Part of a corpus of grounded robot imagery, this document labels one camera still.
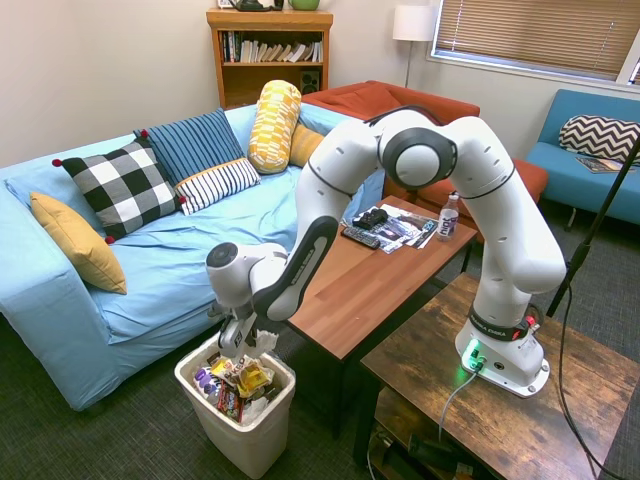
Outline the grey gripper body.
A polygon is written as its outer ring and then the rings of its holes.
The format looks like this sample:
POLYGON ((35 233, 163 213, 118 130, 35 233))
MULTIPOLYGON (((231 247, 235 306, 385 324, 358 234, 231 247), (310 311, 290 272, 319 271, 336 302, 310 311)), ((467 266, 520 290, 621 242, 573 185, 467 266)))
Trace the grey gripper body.
POLYGON ((235 358, 250 331, 250 308, 231 309, 223 318, 218 336, 219 351, 227 358, 235 358))

